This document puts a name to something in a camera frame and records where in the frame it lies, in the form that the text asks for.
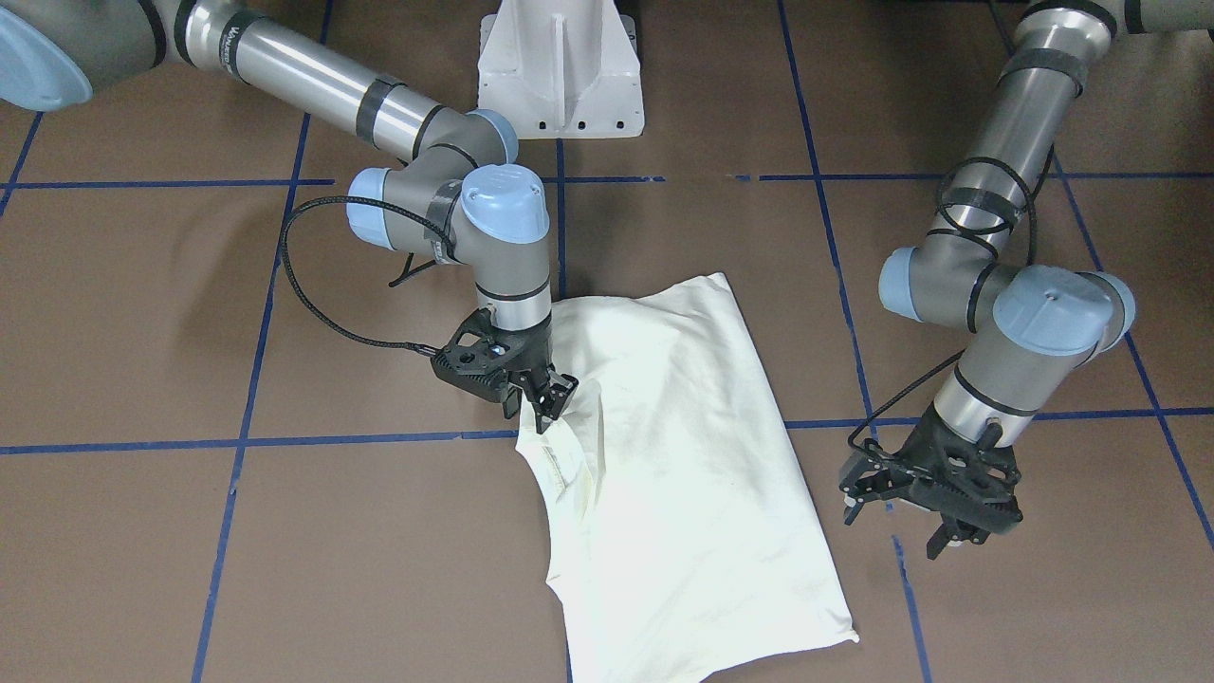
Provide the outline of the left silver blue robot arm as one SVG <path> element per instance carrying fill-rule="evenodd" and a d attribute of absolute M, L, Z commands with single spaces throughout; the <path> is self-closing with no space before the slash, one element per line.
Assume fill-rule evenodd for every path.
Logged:
<path fill-rule="evenodd" d="M 1127 337 L 1136 317 L 1118 277 L 1038 263 L 1036 188 L 1057 130 L 1114 39 L 1210 28 L 1209 1 L 1027 6 L 983 129 L 938 183 L 927 237 L 895 250 L 877 284 L 894 314 L 968 330 L 972 341 L 937 364 L 944 385 L 900 450 L 850 433 L 838 473 L 846 524 L 879 501 L 934 511 L 930 559 L 1019 527 L 1015 442 L 1057 386 Z"/>

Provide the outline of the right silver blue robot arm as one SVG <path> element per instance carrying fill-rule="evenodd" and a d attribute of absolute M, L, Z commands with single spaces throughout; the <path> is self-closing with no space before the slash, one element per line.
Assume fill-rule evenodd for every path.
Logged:
<path fill-rule="evenodd" d="M 51 112 L 177 61 L 225 73 L 378 147 L 399 167 L 358 173 L 337 203 L 379 247 L 469 264 L 476 311 L 429 355 L 449 385 L 560 419 L 578 381 L 551 362 L 550 220 L 541 178 L 494 110 L 455 110 L 278 25 L 242 1 L 5 1 L 2 99 Z"/>

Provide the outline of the grey robot base mount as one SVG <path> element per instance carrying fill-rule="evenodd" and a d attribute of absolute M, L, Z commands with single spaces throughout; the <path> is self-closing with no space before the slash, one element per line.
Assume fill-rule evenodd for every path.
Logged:
<path fill-rule="evenodd" d="M 478 107 L 520 140 L 643 133 L 635 22 L 615 1 L 503 1 L 480 21 L 477 66 Z"/>

